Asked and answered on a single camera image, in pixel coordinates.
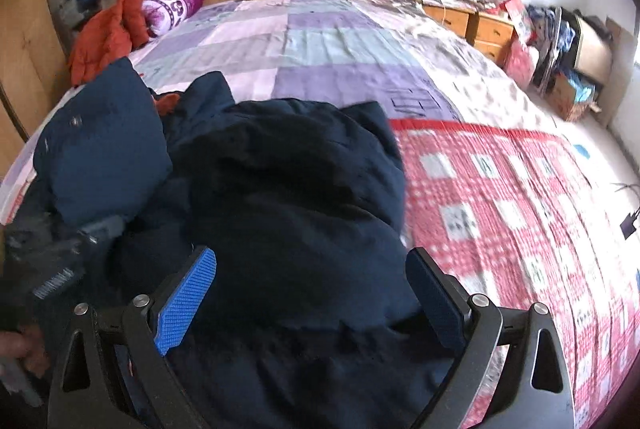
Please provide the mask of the person's left hand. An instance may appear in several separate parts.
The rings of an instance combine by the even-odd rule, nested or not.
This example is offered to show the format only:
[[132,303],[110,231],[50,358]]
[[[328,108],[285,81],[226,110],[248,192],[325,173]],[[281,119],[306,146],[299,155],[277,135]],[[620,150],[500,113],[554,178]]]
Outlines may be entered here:
[[42,378],[50,367],[43,334],[36,324],[23,325],[18,331],[2,331],[0,334],[1,357],[19,360],[26,371]]

